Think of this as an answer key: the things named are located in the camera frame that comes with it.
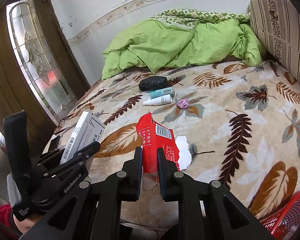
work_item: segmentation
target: striped pillow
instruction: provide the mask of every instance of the striped pillow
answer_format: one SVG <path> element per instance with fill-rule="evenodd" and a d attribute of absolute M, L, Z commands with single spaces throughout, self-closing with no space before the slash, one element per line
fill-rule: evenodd
<path fill-rule="evenodd" d="M 289 0 L 251 0 L 251 27 L 300 83 L 300 15 Z"/>

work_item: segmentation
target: human hand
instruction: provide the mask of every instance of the human hand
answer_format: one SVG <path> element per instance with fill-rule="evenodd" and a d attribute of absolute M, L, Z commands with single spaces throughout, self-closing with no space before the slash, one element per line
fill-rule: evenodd
<path fill-rule="evenodd" d="M 38 214 L 31 214 L 28 216 L 25 220 L 19 221 L 14 215 L 13 215 L 13 221 L 16 224 L 17 228 L 21 233 L 25 233 L 28 231 L 30 227 L 33 227 L 36 222 L 38 222 L 42 218 L 41 215 Z"/>

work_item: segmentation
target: green patterned fabric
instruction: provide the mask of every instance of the green patterned fabric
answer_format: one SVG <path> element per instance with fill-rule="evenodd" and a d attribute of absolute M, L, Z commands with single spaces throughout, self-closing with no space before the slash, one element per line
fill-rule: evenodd
<path fill-rule="evenodd" d="M 120 32 L 103 52 L 102 79 L 132 67 L 209 65 L 234 56 L 247 65 L 262 62 L 264 47 L 249 25 L 250 14 L 164 11 Z"/>
<path fill-rule="evenodd" d="M 248 22 L 250 21 L 250 14 L 229 14 L 192 9 L 173 9 L 154 15 L 151 19 L 161 21 L 167 25 L 173 25 L 185 29 L 194 29 L 200 23 L 219 23 L 229 19 L 234 19 L 240 22 Z"/>

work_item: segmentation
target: blanket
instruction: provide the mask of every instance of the blanket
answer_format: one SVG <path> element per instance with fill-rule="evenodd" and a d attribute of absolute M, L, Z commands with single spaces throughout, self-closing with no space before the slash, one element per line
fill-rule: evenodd
<path fill-rule="evenodd" d="M 219 62 L 226 56 L 247 65 L 262 62 L 264 47 L 249 25 L 250 14 L 167 10 L 120 32 L 103 52 L 102 79 L 132 67 L 184 67 Z"/>
<path fill-rule="evenodd" d="M 89 176 L 103 181 L 132 159 L 142 145 L 136 133 L 149 108 L 153 119 L 186 136 L 192 162 L 183 172 L 194 179 L 219 179 L 258 218 L 282 208 L 300 190 L 300 84 L 277 62 L 248 67 L 241 61 L 164 68 L 176 92 L 173 103 L 143 106 L 149 93 L 138 88 L 152 73 L 129 68 L 102 81 L 60 123 L 59 148 L 69 141 L 81 113 L 90 109 L 106 124 L 101 150 Z M 187 98 L 189 108 L 177 101 Z M 156 229 L 178 222 L 178 204 L 165 203 L 159 185 L 144 178 L 140 200 L 122 203 L 122 219 Z"/>

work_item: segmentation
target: door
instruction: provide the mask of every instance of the door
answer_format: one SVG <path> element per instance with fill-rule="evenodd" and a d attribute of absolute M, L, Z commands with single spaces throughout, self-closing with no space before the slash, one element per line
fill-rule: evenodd
<path fill-rule="evenodd" d="M 0 131 L 27 111 L 32 155 L 89 86 L 58 30 L 48 0 L 7 0 L 0 9 Z"/>

